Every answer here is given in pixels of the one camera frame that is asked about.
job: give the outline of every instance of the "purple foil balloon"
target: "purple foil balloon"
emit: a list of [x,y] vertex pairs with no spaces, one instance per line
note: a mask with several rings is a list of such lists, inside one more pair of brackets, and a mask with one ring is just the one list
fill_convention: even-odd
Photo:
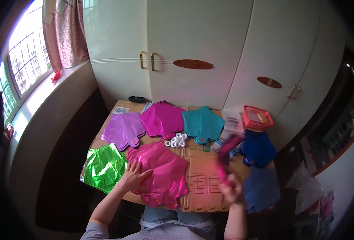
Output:
[[153,104],[140,115],[142,126],[150,137],[171,139],[184,129],[183,111],[166,101]]
[[101,139],[114,143],[119,151],[123,151],[129,145],[137,147],[140,143],[138,138],[143,135],[145,129],[142,127],[138,112],[112,114]]
[[127,160],[130,164],[141,162],[141,173],[153,169],[153,173],[141,182],[148,192],[132,191],[141,195],[141,199],[149,206],[165,204],[169,209],[176,209],[177,198],[188,194],[185,181],[188,162],[169,151],[162,140],[141,145],[137,149],[130,148]]

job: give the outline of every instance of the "brown oval decoration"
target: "brown oval decoration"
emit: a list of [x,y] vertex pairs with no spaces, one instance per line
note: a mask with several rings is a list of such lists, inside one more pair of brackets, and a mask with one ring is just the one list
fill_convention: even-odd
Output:
[[265,84],[266,86],[272,87],[272,88],[282,88],[282,85],[277,82],[276,80],[273,80],[271,78],[267,78],[267,77],[258,77],[257,80],[262,83]]
[[190,69],[211,69],[213,65],[200,60],[192,59],[180,59],[173,62],[174,65],[181,68],[190,68]]

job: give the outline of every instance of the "cardboard box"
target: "cardboard box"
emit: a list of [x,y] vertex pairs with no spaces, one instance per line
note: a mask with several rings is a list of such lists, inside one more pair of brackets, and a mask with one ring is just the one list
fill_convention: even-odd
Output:
[[[130,101],[118,101],[114,106],[113,111],[116,108],[126,108],[129,113],[132,112],[142,112],[145,107],[145,103],[132,103]],[[195,110],[197,108],[184,108],[186,111]],[[213,111],[216,115],[222,117],[221,111]],[[108,118],[102,125],[97,136],[94,138],[90,149],[99,148],[108,144],[101,140],[101,134],[105,127],[107,126],[112,113],[109,114]],[[148,144],[152,142],[159,141],[159,137],[149,137],[145,134],[140,138],[140,144]],[[184,212],[217,212],[229,210],[229,205],[224,202],[223,195],[218,189],[218,184],[220,179],[217,175],[216,169],[216,158],[217,153],[210,149],[213,142],[209,143],[209,146],[202,146],[196,144],[194,139],[188,139],[186,141],[185,147],[180,147],[178,149],[168,148],[173,153],[184,158],[189,162],[188,168],[185,173],[187,180],[189,193],[185,196],[180,197],[180,210]],[[124,151],[125,156],[127,156],[128,149]],[[245,180],[249,173],[250,167],[247,167],[242,162],[243,156],[236,154],[232,161],[230,162],[230,169],[237,173],[243,180]],[[270,162],[267,166],[268,168],[275,168],[274,162]],[[82,169],[80,180],[83,181],[83,175],[85,173],[85,168]],[[128,192],[123,199],[135,202],[138,204],[146,205],[142,200],[141,196],[135,195],[132,192]]]

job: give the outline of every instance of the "wardrobe door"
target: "wardrobe door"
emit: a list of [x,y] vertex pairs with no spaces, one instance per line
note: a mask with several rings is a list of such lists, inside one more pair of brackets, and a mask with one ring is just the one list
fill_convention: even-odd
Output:
[[277,150],[282,149],[305,126],[324,101],[340,67],[346,27],[334,7],[323,1],[319,33],[304,75],[297,84],[301,91],[294,93],[275,123],[268,129]]
[[[148,0],[147,33],[153,102],[222,109],[248,29],[252,0]],[[179,67],[201,60],[212,69]]]
[[[225,108],[243,112],[243,105],[251,105],[276,117],[305,70],[318,22],[318,0],[255,0]],[[282,88],[262,84],[259,76],[277,81]]]
[[[151,99],[146,0],[84,1],[83,23],[90,61],[108,109],[132,95]],[[145,69],[141,51],[145,51]]]

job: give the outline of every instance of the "ripped jeans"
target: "ripped jeans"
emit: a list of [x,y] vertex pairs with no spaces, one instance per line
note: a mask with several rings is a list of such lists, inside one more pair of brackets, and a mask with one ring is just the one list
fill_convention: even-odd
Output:
[[216,228],[209,217],[208,212],[182,212],[169,209],[145,207],[145,212],[140,221],[144,229],[151,229],[161,224],[174,223],[187,226],[197,235],[203,235],[205,239],[215,239]]

